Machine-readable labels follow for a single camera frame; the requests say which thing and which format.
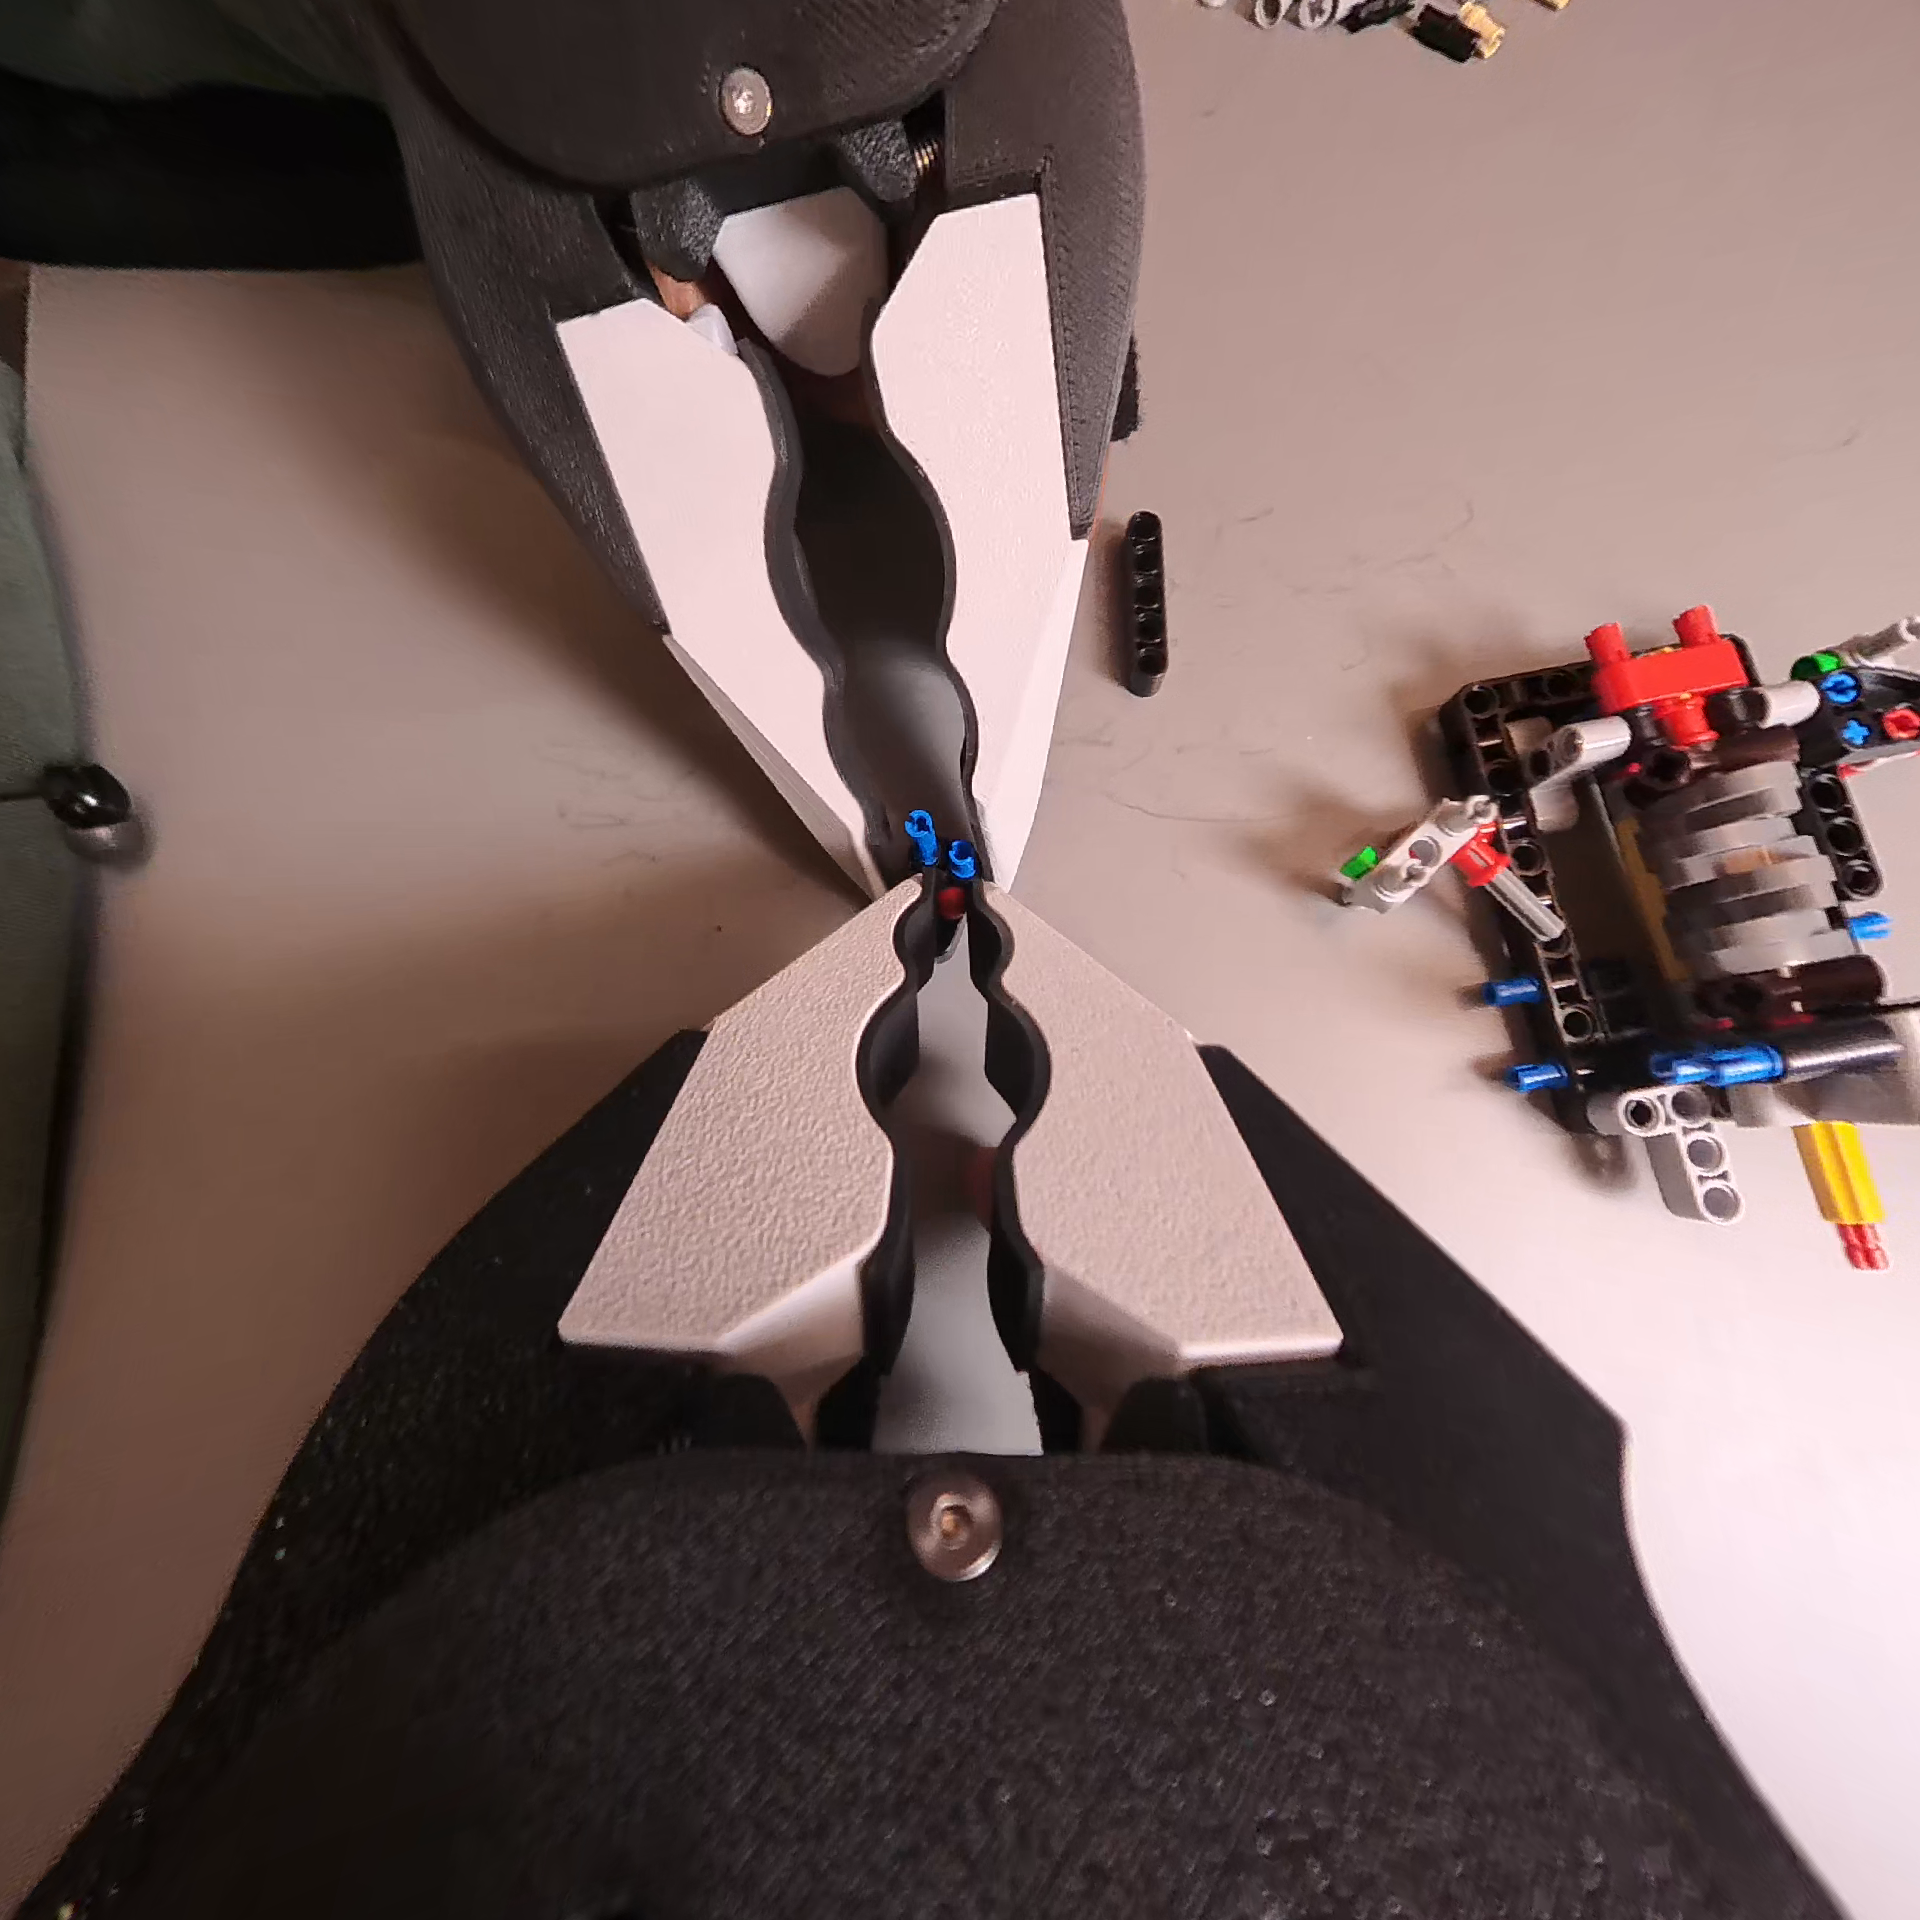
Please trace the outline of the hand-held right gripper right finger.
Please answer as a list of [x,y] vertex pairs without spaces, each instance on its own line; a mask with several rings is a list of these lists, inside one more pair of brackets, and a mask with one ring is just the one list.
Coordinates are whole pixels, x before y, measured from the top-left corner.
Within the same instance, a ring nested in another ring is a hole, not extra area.
[[991,1306],[1049,1443],[1098,1443],[1151,1382],[1326,1363],[1341,1328],[1195,1038],[992,880],[968,961],[986,1003]]

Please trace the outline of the lego chassis assembly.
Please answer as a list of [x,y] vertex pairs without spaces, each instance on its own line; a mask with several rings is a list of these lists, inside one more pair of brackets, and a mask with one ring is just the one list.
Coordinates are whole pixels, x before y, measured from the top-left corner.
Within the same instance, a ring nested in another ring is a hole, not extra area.
[[1504,1083],[1582,1141],[1639,1143],[1674,1219],[1737,1223],[1734,1129],[1787,1129],[1855,1270],[1884,1270],[1861,1125],[1917,1125],[1917,1000],[1890,997],[1866,772],[1917,759],[1917,617],[1765,678],[1698,605],[1667,648],[1462,687],[1452,789],[1338,866],[1388,914],[1440,876],[1498,916],[1479,985],[1531,1054]]

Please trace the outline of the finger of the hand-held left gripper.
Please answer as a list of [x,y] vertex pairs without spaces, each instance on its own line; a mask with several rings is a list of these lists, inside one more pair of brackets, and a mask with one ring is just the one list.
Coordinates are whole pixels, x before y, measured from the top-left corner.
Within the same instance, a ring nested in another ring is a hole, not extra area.
[[974,702],[974,806],[1019,876],[1053,750],[1086,542],[1072,534],[1041,202],[942,213],[873,329],[881,415],[955,546],[947,664]]
[[562,319],[558,344],[674,655],[832,863],[881,894],[859,783],[832,754],[843,670],[801,582],[801,469],[763,353],[657,300]]

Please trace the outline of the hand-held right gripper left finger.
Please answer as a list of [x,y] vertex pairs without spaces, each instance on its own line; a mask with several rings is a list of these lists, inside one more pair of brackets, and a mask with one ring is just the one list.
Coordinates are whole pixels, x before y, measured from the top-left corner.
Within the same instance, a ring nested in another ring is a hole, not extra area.
[[910,879],[721,1011],[558,1335],[763,1379],[808,1433],[850,1375],[887,1372],[915,1298],[891,1110],[928,983]]

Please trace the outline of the person's left forearm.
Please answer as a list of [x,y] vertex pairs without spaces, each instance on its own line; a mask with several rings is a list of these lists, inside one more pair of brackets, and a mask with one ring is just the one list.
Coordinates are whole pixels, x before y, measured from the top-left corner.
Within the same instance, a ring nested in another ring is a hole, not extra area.
[[5,73],[105,99],[197,84],[374,99],[355,4],[5,4]]

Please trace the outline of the pile of small lego pieces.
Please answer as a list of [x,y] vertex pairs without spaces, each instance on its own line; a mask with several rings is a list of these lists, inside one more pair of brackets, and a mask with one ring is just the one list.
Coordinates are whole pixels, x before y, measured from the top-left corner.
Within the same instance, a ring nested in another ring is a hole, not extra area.
[[1501,48],[1504,24],[1487,4],[1201,4],[1244,14],[1257,30],[1362,37],[1398,30],[1446,61],[1487,61]]

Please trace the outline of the black five-hole lego beam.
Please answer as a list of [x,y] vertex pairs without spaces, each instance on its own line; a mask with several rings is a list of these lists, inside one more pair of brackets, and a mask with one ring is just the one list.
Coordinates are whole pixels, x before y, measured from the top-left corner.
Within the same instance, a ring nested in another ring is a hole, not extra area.
[[1164,689],[1169,665],[1167,547],[1164,519],[1153,510],[1137,510],[1119,534],[1119,614],[1125,687],[1146,699]]

